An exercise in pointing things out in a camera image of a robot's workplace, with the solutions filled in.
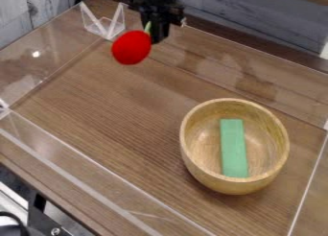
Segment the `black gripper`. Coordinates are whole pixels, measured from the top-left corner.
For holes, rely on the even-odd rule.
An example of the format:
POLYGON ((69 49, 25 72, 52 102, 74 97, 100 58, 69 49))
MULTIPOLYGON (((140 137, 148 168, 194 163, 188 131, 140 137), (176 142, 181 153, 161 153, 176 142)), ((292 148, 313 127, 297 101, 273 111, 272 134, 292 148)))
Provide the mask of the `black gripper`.
POLYGON ((178 0, 126 0, 126 2, 129 8, 140 13, 150 44, 160 43, 169 35, 170 24, 181 26, 185 21, 182 3, 178 0), (160 20, 154 22, 153 28, 152 16, 160 20))

